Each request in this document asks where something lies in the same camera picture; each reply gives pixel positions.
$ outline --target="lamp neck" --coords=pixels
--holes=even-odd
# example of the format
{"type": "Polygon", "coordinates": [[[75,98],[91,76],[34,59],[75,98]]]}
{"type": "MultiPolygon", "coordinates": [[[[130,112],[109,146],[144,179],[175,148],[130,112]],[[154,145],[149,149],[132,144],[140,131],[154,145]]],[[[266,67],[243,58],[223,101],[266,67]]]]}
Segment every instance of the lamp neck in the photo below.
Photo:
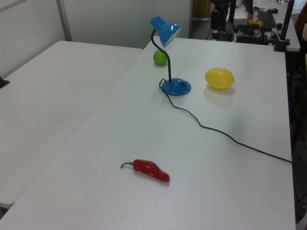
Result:
{"type": "Polygon", "coordinates": [[[155,42],[154,42],[154,33],[156,32],[156,29],[153,30],[152,32],[152,43],[155,47],[157,47],[162,53],[164,53],[167,57],[167,65],[168,65],[168,81],[172,81],[172,76],[171,76],[171,59],[169,58],[169,55],[167,52],[165,52],[163,49],[161,49],[155,42]]]}

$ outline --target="red chili pepper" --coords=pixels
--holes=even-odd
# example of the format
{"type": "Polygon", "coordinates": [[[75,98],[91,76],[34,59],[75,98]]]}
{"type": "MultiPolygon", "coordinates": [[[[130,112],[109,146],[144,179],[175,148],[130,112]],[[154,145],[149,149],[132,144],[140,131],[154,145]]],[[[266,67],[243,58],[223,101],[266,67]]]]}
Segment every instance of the red chili pepper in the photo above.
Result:
{"type": "Polygon", "coordinates": [[[152,161],[134,160],[134,162],[123,163],[120,168],[122,169],[125,164],[132,165],[135,171],[140,171],[159,181],[169,182],[169,175],[159,169],[159,167],[152,161]]]}

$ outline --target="pepper stem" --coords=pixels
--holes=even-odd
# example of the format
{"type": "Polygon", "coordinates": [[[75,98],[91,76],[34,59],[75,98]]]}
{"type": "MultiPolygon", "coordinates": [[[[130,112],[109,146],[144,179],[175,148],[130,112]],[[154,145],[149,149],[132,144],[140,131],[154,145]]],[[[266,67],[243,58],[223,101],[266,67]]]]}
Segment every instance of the pepper stem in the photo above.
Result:
{"type": "Polygon", "coordinates": [[[123,163],[123,164],[120,166],[120,168],[122,169],[123,166],[124,166],[125,164],[129,164],[129,165],[132,165],[132,166],[133,166],[133,162],[126,162],[126,163],[123,163]]]}

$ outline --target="lamp base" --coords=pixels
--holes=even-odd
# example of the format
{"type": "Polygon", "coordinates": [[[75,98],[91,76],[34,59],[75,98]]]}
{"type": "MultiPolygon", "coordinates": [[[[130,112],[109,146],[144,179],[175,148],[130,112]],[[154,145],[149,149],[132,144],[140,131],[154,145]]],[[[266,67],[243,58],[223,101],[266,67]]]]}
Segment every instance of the lamp base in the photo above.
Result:
{"type": "Polygon", "coordinates": [[[181,96],[191,91],[191,85],[186,80],[173,78],[171,81],[165,81],[162,89],[168,95],[181,96]]]}

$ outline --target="black cable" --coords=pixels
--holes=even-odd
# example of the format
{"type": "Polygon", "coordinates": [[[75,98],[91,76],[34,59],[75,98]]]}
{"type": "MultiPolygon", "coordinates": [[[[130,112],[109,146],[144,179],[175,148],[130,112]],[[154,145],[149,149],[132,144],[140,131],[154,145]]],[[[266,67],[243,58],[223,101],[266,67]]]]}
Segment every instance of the black cable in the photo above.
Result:
{"type": "Polygon", "coordinates": [[[296,202],[295,206],[297,206],[306,196],[307,192],[296,202]]]}
{"type": "Polygon", "coordinates": [[[296,150],[294,150],[294,152],[297,154],[297,156],[299,157],[299,159],[302,161],[303,165],[305,166],[305,168],[307,169],[307,165],[304,162],[304,160],[301,158],[301,156],[298,154],[298,152],[296,150]]]}
{"type": "Polygon", "coordinates": [[[255,38],[259,33],[261,33],[261,31],[259,31],[258,33],[256,33],[255,36],[254,36],[254,38],[255,38]]]}
{"type": "Polygon", "coordinates": [[[297,192],[293,183],[293,191],[294,191],[294,195],[295,195],[295,200],[298,200],[298,196],[297,196],[297,192]]]}
{"type": "Polygon", "coordinates": [[[248,146],[248,145],[245,145],[245,144],[243,144],[243,143],[240,143],[240,142],[236,141],[232,136],[230,136],[229,134],[227,134],[227,133],[225,133],[225,132],[223,132],[223,131],[221,131],[221,130],[203,126],[203,125],[199,122],[199,120],[197,119],[197,117],[196,117],[195,115],[193,115],[189,110],[186,110],[186,109],[184,109],[184,108],[177,107],[177,106],[175,106],[175,105],[173,104],[172,100],[169,98],[169,96],[167,95],[167,93],[166,93],[166,92],[162,89],[162,87],[161,87],[161,82],[162,82],[162,81],[166,81],[166,80],[165,80],[165,79],[162,79],[162,80],[160,81],[160,83],[159,83],[159,87],[160,87],[160,89],[164,92],[164,94],[167,96],[167,98],[168,98],[169,102],[172,104],[172,106],[173,106],[174,108],[176,108],[176,109],[181,109],[181,110],[183,110],[183,111],[188,112],[192,117],[194,117],[194,118],[196,119],[196,121],[198,122],[198,124],[200,125],[200,127],[205,128],[205,129],[209,129],[209,130],[213,130],[213,131],[216,131],[216,132],[219,132],[219,133],[222,133],[222,134],[228,136],[233,142],[235,142],[235,143],[237,143],[237,144],[239,144],[239,145],[241,145],[241,146],[244,146],[244,147],[249,148],[249,149],[251,149],[251,150],[254,150],[254,151],[263,153],[263,154],[268,155],[268,156],[270,156],[270,157],[274,157],[274,158],[277,158],[277,159],[280,159],[280,160],[282,160],[282,161],[286,161],[286,162],[289,162],[289,163],[292,164],[292,162],[289,161],[289,160],[287,160],[287,159],[284,159],[284,158],[281,158],[281,157],[277,157],[277,156],[271,155],[271,154],[266,153],[266,152],[264,152],[264,151],[261,151],[261,150],[259,150],[259,149],[255,149],[255,148],[253,148],[253,147],[251,147],[251,146],[248,146]]]}
{"type": "Polygon", "coordinates": [[[207,40],[208,40],[208,38],[209,38],[209,34],[210,34],[211,30],[212,30],[212,29],[209,30],[209,33],[208,33],[208,36],[207,36],[207,40]]]}
{"type": "Polygon", "coordinates": [[[299,112],[296,110],[295,106],[292,106],[292,108],[294,109],[296,115],[298,116],[298,118],[301,120],[301,122],[303,123],[303,125],[306,126],[305,121],[303,120],[303,118],[301,117],[301,115],[299,114],[299,112]]]}

